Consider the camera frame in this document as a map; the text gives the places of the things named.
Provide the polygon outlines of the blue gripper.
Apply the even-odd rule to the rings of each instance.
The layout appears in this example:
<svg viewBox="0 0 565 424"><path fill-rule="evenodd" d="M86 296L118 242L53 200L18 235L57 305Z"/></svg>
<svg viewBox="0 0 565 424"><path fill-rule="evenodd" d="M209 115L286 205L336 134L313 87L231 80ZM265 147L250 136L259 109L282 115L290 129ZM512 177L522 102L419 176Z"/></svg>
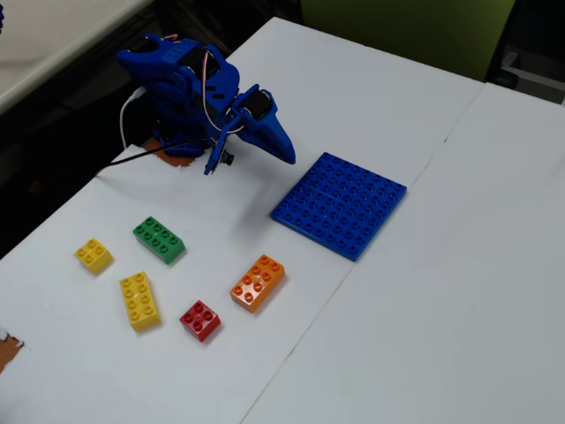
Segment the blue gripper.
<svg viewBox="0 0 565 424"><path fill-rule="evenodd" d="M242 131L239 138L279 160L294 164L296 153L290 137L276 117L272 95L258 84L239 94L230 105L228 133Z"/></svg>

